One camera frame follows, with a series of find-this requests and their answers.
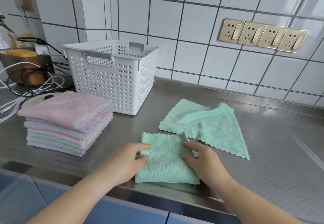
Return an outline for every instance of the white plastic basket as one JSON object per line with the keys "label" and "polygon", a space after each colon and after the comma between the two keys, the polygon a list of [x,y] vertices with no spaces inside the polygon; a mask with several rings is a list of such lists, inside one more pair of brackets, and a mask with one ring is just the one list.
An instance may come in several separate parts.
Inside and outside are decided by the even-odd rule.
{"label": "white plastic basket", "polygon": [[158,47],[118,40],[63,45],[76,91],[115,102],[136,115],[153,86]]}

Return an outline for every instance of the mint green microfiber cloth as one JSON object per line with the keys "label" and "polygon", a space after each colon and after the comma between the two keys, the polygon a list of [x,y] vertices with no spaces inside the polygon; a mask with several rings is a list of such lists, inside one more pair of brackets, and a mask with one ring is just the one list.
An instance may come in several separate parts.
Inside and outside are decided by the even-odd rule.
{"label": "mint green microfiber cloth", "polygon": [[225,152],[250,159],[234,109],[220,103],[215,109],[181,99],[168,113],[159,128],[201,140]]}
{"label": "mint green microfiber cloth", "polygon": [[148,155],[146,165],[136,174],[135,182],[167,182],[199,184],[199,177],[182,159],[181,153],[193,156],[182,142],[189,141],[185,133],[179,135],[148,134],[143,132],[141,142],[152,148],[141,151]]}

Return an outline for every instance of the hand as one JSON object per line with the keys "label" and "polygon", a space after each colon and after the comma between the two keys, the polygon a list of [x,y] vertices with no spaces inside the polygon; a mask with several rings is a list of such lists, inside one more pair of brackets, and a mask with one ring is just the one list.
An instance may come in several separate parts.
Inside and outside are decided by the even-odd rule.
{"label": "hand", "polygon": [[218,189],[233,180],[219,160],[216,152],[210,147],[196,142],[185,141],[183,145],[199,153],[197,158],[185,153],[182,154],[182,157],[209,187]]}
{"label": "hand", "polygon": [[150,148],[152,148],[150,144],[127,143],[105,159],[94,174],[110,188],[122,184],[142,169],[148,160],[148,155],[135,159],[136,153]]}

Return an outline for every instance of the basket handle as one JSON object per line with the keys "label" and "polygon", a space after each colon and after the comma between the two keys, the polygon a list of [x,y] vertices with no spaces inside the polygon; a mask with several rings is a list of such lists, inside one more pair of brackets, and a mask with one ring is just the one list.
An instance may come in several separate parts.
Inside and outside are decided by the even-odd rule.
{"label": "basket handle", "polygon": [[108,53],[101,53],[101,52],[96,52],[96,51],[92,51],[92,50],[84,50],[83,54],[88,57],[113,60],[112,54],[108,54]]}

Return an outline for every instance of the stack of towels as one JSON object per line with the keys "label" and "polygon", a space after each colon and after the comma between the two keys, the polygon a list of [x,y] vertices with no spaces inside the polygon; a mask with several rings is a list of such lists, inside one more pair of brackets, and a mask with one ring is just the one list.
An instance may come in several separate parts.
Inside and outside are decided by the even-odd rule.
{"label": "stack of towels", "polygon": [[83,156],[112,120],[112,101],[71,91],[22,109],[30,146]]}

